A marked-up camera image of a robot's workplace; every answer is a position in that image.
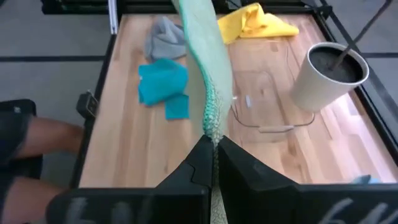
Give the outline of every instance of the gray floor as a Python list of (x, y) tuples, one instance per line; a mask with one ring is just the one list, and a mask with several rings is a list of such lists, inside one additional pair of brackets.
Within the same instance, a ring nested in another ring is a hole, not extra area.
[[(329, 0), (354, 37), (377, 11), (382, 0)], [(44, 16), (39, 0), (8, 0), (0, 8), (0, 56), (103, 55), (109, 40), (107, 16)], [(398, 52), (398, 2), (380, 18), (359, 43), (363, 52)], [(331, 25), (336, 37), (344, 40)], [(371, 59), (388, 92), (398, 102), (398, 58)], [(0, 101), (30, 98), (38, 114), (83, 124), (75, 111), (78, 95), (95, 89), (100, 62), (0, 63)], [(66, 187), (75, 158), (67, 154), (45, 157), (42, 178)]]

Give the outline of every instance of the person's leg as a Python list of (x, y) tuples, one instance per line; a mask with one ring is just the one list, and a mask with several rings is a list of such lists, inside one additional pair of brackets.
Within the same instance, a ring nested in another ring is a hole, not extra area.
[(83, 129), (79, 126), (33, 117), (16, 158), (38, 156), (56, 150), (66, 150), (77, 154), (82, 137)]
[(1, 223), (21, 224), (43, 219), (47, 205), (62, 192), (63, 189), (41, 180), (15, 177), (3, 196)]

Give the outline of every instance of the stick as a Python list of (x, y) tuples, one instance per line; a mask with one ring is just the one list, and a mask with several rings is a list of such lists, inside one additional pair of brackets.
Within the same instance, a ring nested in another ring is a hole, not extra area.
[(381, 8), (376, 13), (376, 15), (373, 16), (373, 18), (363, 27), (363, 29), (358, 34), (358, 36), (355, 37), (353, 43), (349, 44), (344, 49), (344, 51), (338, 56), (338, 58), (335, 60), (335, 62), (330, 67), (331, 71), (334, 71), (337, 68), (337, 66), (339, 66), (342, 63), (344, 57), (347, 55), (349, 50), (351, 50), (353, 48), (353, 45), (362, 39), (363, 35), (369, 30), (369, 28), (373, 25), (373, 23), (381, 16), (381, 14), (383, 14), (383, 12), (391, 5), (391, 3), (392, 3), (392, 0), (385, 1), (385, 3), (381, 6)]

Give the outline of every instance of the white paper cup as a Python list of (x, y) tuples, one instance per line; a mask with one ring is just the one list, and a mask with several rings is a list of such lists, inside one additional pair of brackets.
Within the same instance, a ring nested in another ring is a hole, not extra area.
[(305, 55), (300, 73), (290, 92), (293, 102), (301, 109), (307, 111), (319, 111), (333, 102), (339, 96), (344, 95), (353, 88), (362, 84), (369, 76), (369, 67), (365, 59), (353, 50), (348, 52), (362, 68), (362, 78), (354, 83), (345, 83), (333, 80), (320, 73), (310, 61), (310, 52), (319, 47), (330, 47), (344, 50), (345, 46), (332, 42), (322, 42), (313, 45)]

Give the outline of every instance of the yellow cloth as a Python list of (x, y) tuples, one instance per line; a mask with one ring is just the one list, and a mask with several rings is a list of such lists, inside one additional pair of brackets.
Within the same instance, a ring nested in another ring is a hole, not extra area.
[(218, 19), (218, 26), (226, 44), (238, 37), (280, 37), (299, 33), (298, 28), (271, 13), (264, 14), (258, 3), (250, 4)]

